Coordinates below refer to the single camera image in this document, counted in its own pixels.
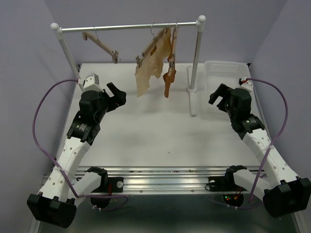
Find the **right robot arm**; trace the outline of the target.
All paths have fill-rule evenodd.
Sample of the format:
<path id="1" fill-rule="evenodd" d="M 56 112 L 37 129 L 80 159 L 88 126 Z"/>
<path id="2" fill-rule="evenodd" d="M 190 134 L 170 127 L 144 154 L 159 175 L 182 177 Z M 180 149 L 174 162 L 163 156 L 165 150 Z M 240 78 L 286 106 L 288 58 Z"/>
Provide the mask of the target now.
<path id="1" fill-rule="evenodd" d="M 232 129 L 260 162 L 259 172 L 264 171 L 266 178 L 253 174 L 245 166 L 230 166 L 224 176 L 213 179 L 209 189 L 225 191 L 240 187 L 247 190 L 260 199 L 268 214 L 275 218 L 305 210 L 311 197 L 311 182 L 300 178 L 286 165 L 262 121 L 251 113 L 250 92 L 222 83 L 208 102 L 213 104 L 217 98 L 221 98 L 218 109 L 228 114 Z"/>

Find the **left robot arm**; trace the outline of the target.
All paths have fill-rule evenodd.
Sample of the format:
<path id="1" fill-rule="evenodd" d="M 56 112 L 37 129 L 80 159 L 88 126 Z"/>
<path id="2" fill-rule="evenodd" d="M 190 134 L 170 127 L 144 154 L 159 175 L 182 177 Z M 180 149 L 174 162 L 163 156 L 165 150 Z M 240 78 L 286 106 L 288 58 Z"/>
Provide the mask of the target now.
<path id="1" fill-rule="evenodd" d="M 55 158 L 42 150 L 54 167 L 38 193 L 31 194 L 27 199 L 27 205 L 36 220 L 68 228 L 75 218 L 78 206 L 86 198 L 97 200 L 98 209 L 105 208 L 112 199 L 128 200 L 125 195 L 112 194 L 107 171 L 103 168 L 90 167 L 83 178 L 72 184 L 81 160 L 100 131 L 104 115 L 126 103 L 125 92 L 113 83 L 106 86 L 112 96 L 98 87 L 85 88 L 81 94 L 79 111 L 69 127 L 59 157 Z"/>

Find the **beige underwear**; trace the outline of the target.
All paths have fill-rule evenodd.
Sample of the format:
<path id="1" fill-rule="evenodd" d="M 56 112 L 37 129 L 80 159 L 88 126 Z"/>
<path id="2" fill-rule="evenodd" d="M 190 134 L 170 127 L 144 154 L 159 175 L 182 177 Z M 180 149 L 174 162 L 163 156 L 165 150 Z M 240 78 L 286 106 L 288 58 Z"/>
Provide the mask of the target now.
<path id="1" fill-rule="evenodd" d="M 137 97 L 144 95 L 150 87 L 150 77 L 161 77 L 163 71 L 163 61 L 172 52 L 171 28 L 164 30 L 164 35 L 160 38 L 153 54 L 148 54 L 142 61 L 140 67 L 136 68 L 135 78 L 137 84 Z"/>

